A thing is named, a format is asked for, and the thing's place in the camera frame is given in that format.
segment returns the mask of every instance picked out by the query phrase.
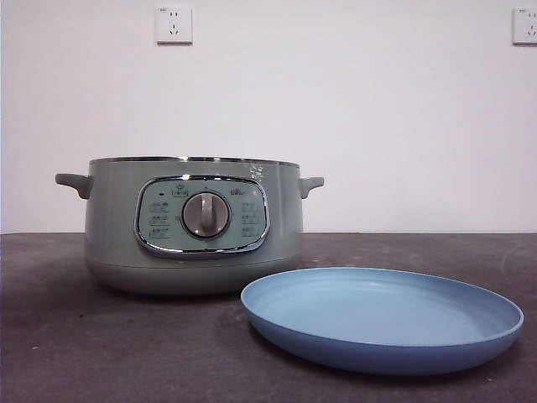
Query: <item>wall outlet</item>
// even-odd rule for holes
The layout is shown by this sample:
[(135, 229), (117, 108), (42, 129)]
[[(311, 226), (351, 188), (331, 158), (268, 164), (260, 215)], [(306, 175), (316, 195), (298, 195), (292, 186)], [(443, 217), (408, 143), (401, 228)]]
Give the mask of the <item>wall outlet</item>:
[(157, 44), (192, 43), (192, 8), (159, 8), (155, 13)]
[(513, 43), (537, 44), (537, 8), (513, 10)]

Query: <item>control panel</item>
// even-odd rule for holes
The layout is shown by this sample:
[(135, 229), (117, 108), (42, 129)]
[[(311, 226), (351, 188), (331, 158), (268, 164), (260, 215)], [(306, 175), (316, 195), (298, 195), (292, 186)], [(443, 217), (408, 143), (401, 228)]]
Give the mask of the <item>control panel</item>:
[(138, 240), (159, 255), (238, 253), (261, 246), (269, 230), (269, 210), (256, 181), (167, 176), (140, 191), (135, 224)]

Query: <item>blue plate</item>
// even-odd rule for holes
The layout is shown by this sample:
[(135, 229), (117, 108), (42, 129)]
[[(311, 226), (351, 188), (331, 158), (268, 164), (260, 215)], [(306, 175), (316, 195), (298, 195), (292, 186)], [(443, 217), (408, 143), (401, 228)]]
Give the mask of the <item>blue plate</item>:
[(282, 349), (370, 374), (475, 367), (506, 350), (524, 321), (489, 290), (397, 270), (288, 271), (247, 285), (241, 300), (252, 325)]

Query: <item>gray knob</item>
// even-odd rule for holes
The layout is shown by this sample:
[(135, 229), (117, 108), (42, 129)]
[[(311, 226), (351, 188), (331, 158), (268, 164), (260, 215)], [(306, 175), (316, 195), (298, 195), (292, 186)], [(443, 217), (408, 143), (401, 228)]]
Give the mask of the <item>gray knob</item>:
[(198, 237), (214, 237), (226, 227), (228, 218), (226, 203), (213, 193), (194, 195), (183, 209), (185, 226)]

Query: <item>gray table surface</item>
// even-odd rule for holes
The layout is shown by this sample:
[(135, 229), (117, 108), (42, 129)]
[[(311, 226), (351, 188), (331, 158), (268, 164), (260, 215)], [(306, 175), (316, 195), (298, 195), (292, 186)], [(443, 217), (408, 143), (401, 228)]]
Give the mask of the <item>gray table surface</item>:
[(2, 402), (537, 401), (537, 234), (305, 235), (302, 267), (442, 275), (525, 314), (519, 340), (457, 374), (383, 377), (311, 364), (246, 321), (238, 293), (155, 298), (97, 284), (79, 233), (2, 236)]

